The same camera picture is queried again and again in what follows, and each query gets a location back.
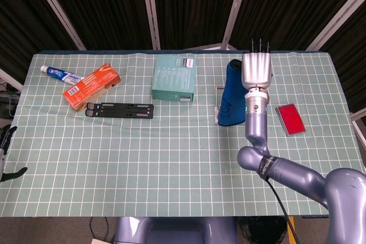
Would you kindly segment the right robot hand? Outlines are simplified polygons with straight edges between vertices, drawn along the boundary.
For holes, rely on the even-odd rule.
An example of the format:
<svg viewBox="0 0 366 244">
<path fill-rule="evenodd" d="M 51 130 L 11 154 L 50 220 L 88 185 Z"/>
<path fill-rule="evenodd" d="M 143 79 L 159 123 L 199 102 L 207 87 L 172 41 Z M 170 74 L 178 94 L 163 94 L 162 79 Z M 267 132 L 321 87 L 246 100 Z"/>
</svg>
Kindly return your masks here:
<svg viewBox="0 0 366 244">
<path fill-rule="evenodd" d="M 250 42 L 250 51 L 242 55 L 241 81 L 242 85 L 252 88 L 267 89 L 272 80 L 272 63 L 269 42 L 262 38 L 256 43 L 253 38 Z"/>
</svg>

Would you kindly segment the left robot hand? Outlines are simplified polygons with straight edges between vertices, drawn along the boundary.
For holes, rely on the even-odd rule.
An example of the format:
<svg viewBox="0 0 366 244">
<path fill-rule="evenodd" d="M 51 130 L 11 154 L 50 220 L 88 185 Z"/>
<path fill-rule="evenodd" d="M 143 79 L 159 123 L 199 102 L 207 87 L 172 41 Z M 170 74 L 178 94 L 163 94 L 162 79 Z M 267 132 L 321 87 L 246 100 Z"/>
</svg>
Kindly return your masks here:
<svg viewBox="0 0 366 244">
<path fill-rule="evenodd" d="M 12 127 L 10 124 L 1 128 L 1 182 L 19 178 L 19 177 L 23 176 L 25 172 L 27 172 L 27 167 L 21 168 L 16 173 L 5 173 L 4 172 L 7 151 L 10 146 L 11 138 L 16 130 L 17 130 L 17 127 L 16 126 Z"/>
</svg>

